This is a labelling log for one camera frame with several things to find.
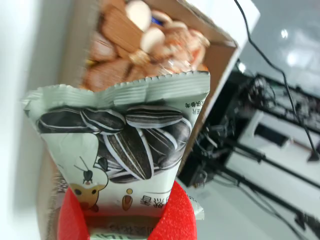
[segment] black cable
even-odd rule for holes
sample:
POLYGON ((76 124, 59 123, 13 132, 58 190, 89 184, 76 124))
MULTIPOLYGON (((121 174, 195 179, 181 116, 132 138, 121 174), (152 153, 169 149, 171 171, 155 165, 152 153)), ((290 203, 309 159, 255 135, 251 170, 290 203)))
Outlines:
POLYGON ((315 155, 317 155, 317 158, 319 159, 319 154, 315 148, 315 145, 312 141, 312 138, 310 136, 310 132, 309 130, 307 129, 306 125, 304 124, 304 121, 300 119, 300 117, 297 115, 297 111, 296 111, 296 106, 295 106, 295 103, 294 103, 294 100, 292 99, 292 96, 291 96, 291 92, 290 92, 290 89, 289 89, 289 85, 288 85, 288 81, 287 81, 287 76, 285 74, 285 72, 277 67, 276 65, 274 65, 269 59, 268 57, 260 50, 260 48, 254 43, 254 41, 251 39, 251 34, 250 34, 250 30, 249 30, 249 26, 248 26, 248 21, 247 21, 247 17, 246 17, 246 14, 244 12, 244 10, 242 9, 241 5, 239 4, 238 0, 234 0, 235 4, 237 5, 237 7, 239 8, 241 14, 242 14, 242 17, 243 17, 243 20, 244 20, 244 23, 245 23, 245 28, 246 28, 246 34, 247 34, 247 37, 248 37, 248 41, 249 43, 253 46, 253 48, 260 54, 260 56, 265 60, 265 62, 271 67, 273 68, 274 70, 276 70, 278 73, 282 74, 283 76, 283 81, 284 81, 284 86, 285 86, 285 90, 288 94, 288 97, 289 97, 289 100, 290 100, 290 103, 291 103, 291 107, 292 107, 292 111, 293 111, 293 115, 294 117, 297 119, 298 123, 300 124, 300 126, 305 130, 305 133, 309 139, 309 142, 310 142, 310 145, 311 145, 311 148, 314 152, 315 155))
POLYGON ((269 214, 270 216, 279 219, 280 221, 282 221, 285 225, 288 226, 288 228, 294 233, 294 235, 299 239, 299 240, 308 240, 305 236, 303 236, 300 232, 297 231, 297 229, 295 229, 295 227, 293 227, 283 216, 280 215, 280 213, 278 213, 265 199, 263 199, 256 191, 254 191, 253 189, 250 188, 250 190, 255 193, 257 195, 257 197, 265 204, 268 206, 265 207, 263 206, 260 202, 258 202, 250 193, 248 193, 243 187, 237 185, 234 181, 232 181, 231 179, 225 178, 227 180, 229 180, 232 183, 226 183, 223 181, 219 181, 217 179, 213 179, 214 182, 216 182, 217 184, 224 186, 224 187, 228 187, 228 188, 238 188, 239 190, 241 190, 241 192, 243 192, 253 203, 255 203, 260 209, 262 209, 265 213, 269 214))

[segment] sunflower seed package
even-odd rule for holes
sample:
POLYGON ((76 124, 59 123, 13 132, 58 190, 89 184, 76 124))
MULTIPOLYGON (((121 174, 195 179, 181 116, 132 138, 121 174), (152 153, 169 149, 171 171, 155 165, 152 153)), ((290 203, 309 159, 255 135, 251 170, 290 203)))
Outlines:
POLYGON ((160 217, 209 91, 208 72, 191 71, 47 86, 22 103, 85 215, 160 217))

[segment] red holder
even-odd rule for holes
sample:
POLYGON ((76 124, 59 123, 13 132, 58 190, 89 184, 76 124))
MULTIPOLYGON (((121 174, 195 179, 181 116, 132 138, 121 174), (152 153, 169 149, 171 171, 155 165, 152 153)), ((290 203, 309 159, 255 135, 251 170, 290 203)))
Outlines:
MULTIPOLYGON (((163 215, 148 240, 196 240, 196 218, 190 200, 175 181, 163 215)), ((69 188, 58 223, 58 240, 90 240, 80 204, 69 188)))

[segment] printed sunflower seed illustration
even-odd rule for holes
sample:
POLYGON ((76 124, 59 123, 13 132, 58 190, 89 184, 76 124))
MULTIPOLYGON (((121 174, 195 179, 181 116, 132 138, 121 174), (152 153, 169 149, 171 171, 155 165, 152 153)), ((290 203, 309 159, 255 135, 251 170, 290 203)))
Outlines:
MULTIPOLYGON (((157 169, 154 169, 154 175, 162 173, 163 170, 161 170, 159 167, 157 169)), ((126 184, 126 183, 132 183, 135 181, 138 181, 136 177, 128 173, 126 170, 117 171, 117 172, 108 172, 109 180, 116 184, 126 184)))
POLYGON ((90 133, 80 115, 80 109, 63 106, 43 114, 36 125, 42 134, 54 133, 90 133))
POLYGON ((126 125, 114 135, 103 135, 105 145, 116 161, 139 180, 150 179, 154 163, 148 142, 139 128, 126 125))
POLYGON ((181 121, 170 126, 165 126, 162 129, 174 136, 178 144, 177 149, 179 150, 187 144, 192 131, 192 125, 187 119, 182 118, 181 121))
POLYGON ((150 146, 153 162, 158 164, 160 158, 176 151, 178 144, 174 136, 160 128, 142 129, 150 146))
POLYGON ((139 105, 130 107, 126 112, 126 122, 135 128, 163 128, 179 122, 182 112, 170 106, 139 105))
POLYGON ((80 115, 89 128, 106 135, 120 132, 126 124, 124 116, 111 109, 85 108, 80 115))
POLYGON ((180 163, 185 152, 185 147, 173 152, 172 154, 159 159, 158 166, 161 170, 168 170, 180 163))
POLYGON ((107 149, 105 140, 101 134, 96 135, 99 140, 98 156, 107 160, 108 170, 123 170, 124 168, 117 162, 107 149))

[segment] cartoon face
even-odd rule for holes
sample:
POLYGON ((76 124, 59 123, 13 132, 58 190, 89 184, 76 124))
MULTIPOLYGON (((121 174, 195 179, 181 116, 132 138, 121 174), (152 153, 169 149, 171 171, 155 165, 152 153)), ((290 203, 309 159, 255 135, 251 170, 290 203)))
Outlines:
POLYGON ((80 202, 83 210, 99 210, 99 191, 109 178, 105 171, 94 167, 99 140, 92 133, 46 133, 41 135, 51 156, 80 202))

